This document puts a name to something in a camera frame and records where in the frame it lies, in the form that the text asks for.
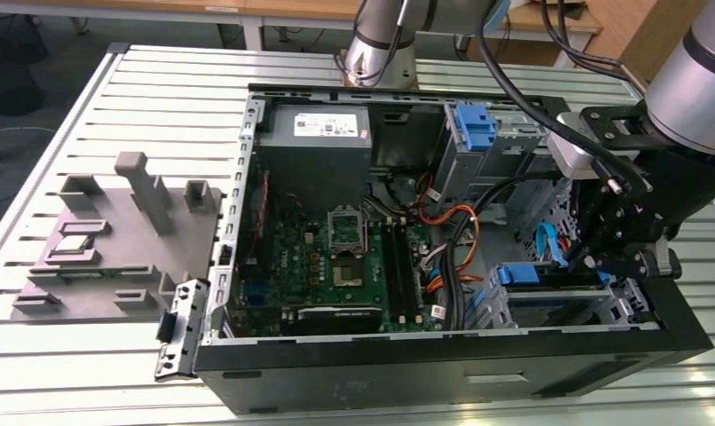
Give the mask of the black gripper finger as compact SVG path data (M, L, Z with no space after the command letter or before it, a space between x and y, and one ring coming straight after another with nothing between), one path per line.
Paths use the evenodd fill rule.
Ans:
M622 231L630 202L599 180L574 180L571 215L575 218L575 241L570 248L570 270L584 268L584 258L627 262L630 246L616 237Z
M675 280L682 264L670 240L678 228L648 210L618 210L607 218L591 239L595 268L636 281L658 278Z

